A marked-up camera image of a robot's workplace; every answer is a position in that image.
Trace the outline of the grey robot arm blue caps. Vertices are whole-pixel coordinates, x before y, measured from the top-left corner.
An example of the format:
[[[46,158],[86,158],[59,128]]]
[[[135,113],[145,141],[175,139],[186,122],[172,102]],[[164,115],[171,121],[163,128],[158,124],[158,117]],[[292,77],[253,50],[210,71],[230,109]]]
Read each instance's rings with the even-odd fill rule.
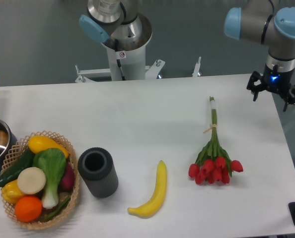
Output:
[[[254,99],[262,91],[278,94],[285,105],[295,105],[295,7],[275,11],[276,0],[250,0],[226,15],[224,34],[269,48],[263,73],[253,72],[247,89]],[[101,43],[108,54],[112,80],[157,77],[160,66],[146,67],[146,45],[152,37],[150,21],[138,12],[135,0],[90,0],[87,15],[79,18],[83,32]]]

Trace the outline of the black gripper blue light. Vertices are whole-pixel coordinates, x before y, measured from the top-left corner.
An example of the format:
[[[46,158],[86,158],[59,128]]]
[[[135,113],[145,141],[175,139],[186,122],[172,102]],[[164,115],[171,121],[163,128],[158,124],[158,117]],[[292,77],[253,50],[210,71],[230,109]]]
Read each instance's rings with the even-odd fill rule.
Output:
[[[265,65],[262,76],[259,72],[254,71],[249,77],[246,87],[253,95],[253,102],[257,100],[258,94],[263,91],[264,86],[267,91],[284,97],[283,112],[287,110],[288,105],[295,106],[295,85],[291,87],[293,72],[294,70],[279,72],[278,68],[273,72],[273,69],[267,65]]]

